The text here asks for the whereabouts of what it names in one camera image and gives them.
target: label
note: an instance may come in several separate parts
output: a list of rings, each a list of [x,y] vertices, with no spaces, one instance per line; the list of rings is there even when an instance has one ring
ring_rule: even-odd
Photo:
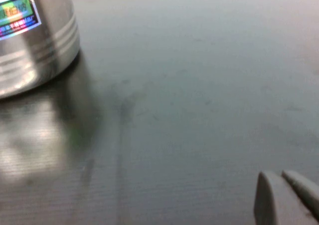
[[[34,0],[0,0],[0,40],[41,25]]]

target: textured surface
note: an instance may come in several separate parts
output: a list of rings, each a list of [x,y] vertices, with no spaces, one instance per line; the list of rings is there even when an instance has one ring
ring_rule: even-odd
[[[91,92],[53,99],[58,152],[2,165],[2,225],[252,225],[261,170],[319,182],[319,0],[73,1],[83,53],[74,71],[85,69],[71,84]],[[15,103],[38,104],[26,102],[34,93]],[[75,110],[77,101],[89,104]],[[11,121],[2,136],[48,128],[45,116],[0,113]]]

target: gray plastic object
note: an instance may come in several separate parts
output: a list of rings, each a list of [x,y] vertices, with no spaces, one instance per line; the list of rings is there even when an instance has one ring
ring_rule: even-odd
[[[319,186],[295,171],[283,171],[282,176],[319,221]]]
[[[254,206],[256,225],[318,225],[283,177],[261,172]]]

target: black tabletop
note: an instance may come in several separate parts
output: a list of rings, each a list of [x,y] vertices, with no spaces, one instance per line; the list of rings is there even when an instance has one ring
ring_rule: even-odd
[[[319,182],[319,0],[73,0],[81,53],[0,103],[2,225],[254,224]]]

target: metal thermos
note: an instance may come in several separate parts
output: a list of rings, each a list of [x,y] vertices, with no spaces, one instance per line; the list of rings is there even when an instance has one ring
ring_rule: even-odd
[[[79,47],[72,0],[0,0],[0,98],[52,79]]]

